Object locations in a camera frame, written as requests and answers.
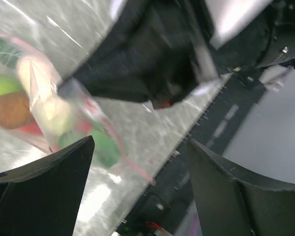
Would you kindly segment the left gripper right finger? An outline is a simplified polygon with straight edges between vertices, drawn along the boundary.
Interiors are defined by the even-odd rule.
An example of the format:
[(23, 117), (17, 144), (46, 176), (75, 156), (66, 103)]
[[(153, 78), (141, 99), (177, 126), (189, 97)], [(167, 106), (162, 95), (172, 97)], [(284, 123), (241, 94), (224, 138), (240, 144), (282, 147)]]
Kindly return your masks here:
[(295, 184), (248, 170), (190, 140), (188, 166), (205, 236), (295, 236)]

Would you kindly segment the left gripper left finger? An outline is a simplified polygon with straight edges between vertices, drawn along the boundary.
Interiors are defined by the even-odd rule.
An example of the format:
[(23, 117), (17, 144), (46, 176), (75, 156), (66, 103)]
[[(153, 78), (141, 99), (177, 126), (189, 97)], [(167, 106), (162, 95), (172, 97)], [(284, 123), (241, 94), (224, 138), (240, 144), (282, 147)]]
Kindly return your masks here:
[(73, 235), (93, 151), (88, 136), (1, 172), (0, 236)]

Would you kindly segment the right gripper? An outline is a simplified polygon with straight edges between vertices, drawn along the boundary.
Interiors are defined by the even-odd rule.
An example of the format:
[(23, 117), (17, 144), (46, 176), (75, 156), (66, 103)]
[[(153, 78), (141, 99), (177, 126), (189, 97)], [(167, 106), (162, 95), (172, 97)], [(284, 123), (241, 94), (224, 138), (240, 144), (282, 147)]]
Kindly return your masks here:
[(203, 0), (128, 0), (107, 36), (58, 86), (95, 97), (167, 108), (219, 80), (205, 35), (212, 29)]

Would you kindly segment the fake red dragon fruit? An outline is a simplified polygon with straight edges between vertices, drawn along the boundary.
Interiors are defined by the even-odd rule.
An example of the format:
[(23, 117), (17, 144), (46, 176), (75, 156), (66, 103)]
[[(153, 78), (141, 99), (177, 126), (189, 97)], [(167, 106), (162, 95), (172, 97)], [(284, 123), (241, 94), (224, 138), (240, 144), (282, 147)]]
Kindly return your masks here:
[(98, 166), (109, 169), (118, 163), (121, 153), (117, 143), (105, 126), (97, 121), (83, 121), (74, 130), (57, 136), (56, 150), (63, 149), (85, 136), (92, 136), (94, 139), (95, 149), (92, 160)]

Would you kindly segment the fake brown kiwi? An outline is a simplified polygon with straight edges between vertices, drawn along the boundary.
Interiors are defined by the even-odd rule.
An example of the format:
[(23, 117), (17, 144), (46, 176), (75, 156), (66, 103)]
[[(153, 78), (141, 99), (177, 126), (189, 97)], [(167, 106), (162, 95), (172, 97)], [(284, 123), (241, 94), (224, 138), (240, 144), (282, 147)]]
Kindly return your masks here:
[(30, 101), (23, 91), (0, 96), (0, 126), (16, 129), (34, 122), (30, 112)]

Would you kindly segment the clear zip top bag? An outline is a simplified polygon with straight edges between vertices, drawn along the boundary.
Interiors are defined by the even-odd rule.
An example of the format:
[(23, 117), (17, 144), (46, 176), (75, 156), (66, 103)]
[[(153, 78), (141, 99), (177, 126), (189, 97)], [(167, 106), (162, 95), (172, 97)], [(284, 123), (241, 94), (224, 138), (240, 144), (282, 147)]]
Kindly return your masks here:
[(61, 97), (60, 83), (61, 76), (42, 52), (0, 34), (0, 129), (45, 153), (91, 136), (96, 166), (109, 169), (123, 160), (152, 182), (146, 170), (129, 159), (115, 126), (86, 89), (72, 81)]

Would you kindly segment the fake white radish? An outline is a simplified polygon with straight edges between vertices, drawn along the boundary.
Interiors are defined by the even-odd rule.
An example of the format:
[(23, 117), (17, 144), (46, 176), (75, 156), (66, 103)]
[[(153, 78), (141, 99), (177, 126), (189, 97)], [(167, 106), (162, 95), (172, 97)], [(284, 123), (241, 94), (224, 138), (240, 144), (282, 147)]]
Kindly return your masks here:
[(70, 130), (74, 122), (72, 106), (57, 94), (62, 79), (52, 63), (46, 58), (25, 56), (17, 63), (17, 73), (41, 130), (54, 135)]

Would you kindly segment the fake green apple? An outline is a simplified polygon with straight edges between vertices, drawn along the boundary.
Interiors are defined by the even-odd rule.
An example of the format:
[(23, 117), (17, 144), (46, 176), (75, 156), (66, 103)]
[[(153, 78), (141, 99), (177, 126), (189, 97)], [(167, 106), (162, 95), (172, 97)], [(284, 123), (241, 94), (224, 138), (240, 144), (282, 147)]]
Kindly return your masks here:
[(0, 96), (22, 90), (22, 85), (15, 77), (0, 75)]

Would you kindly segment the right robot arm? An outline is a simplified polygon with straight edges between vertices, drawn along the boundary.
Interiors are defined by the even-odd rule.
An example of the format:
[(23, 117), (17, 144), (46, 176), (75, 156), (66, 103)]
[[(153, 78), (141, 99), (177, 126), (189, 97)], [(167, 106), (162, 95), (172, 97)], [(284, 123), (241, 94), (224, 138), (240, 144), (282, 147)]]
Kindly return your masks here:
[(129, 0), (58, 95), (164, 109), (228, 73), (259, 87), (274, 65), (295, 69), (295, 0)]

